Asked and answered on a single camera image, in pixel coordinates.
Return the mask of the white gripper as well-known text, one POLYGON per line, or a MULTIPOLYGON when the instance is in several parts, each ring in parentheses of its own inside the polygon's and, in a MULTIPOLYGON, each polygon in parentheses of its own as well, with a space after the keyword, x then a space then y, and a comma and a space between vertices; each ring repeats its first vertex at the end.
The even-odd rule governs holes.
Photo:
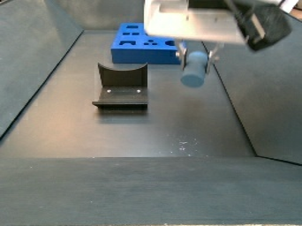
POLYGON ((186 68, 187 52, 183 40, 217 42, 207 54, 206 74, 219 59, 223 43, 245 43, 233 13, 225 9, 190 9, 187 0, 146 0, 145 29, 151 36, 178 39, 177 57, 182 68, 186 68))

